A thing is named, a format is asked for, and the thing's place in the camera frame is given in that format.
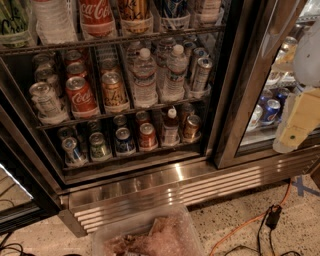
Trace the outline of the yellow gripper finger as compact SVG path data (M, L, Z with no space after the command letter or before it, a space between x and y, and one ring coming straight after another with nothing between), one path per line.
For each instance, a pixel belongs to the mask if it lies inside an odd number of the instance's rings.
M290 93L278 125L273 150L289 153L296 150L320 125L320 88L307 87L299 94Z

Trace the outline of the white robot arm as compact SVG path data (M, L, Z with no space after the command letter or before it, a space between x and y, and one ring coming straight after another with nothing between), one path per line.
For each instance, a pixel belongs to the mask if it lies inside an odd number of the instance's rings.
M273 150L288 153L296 150L320 125L320 20L300 39L293 60L295 79L305 89L290 93L282 113Z

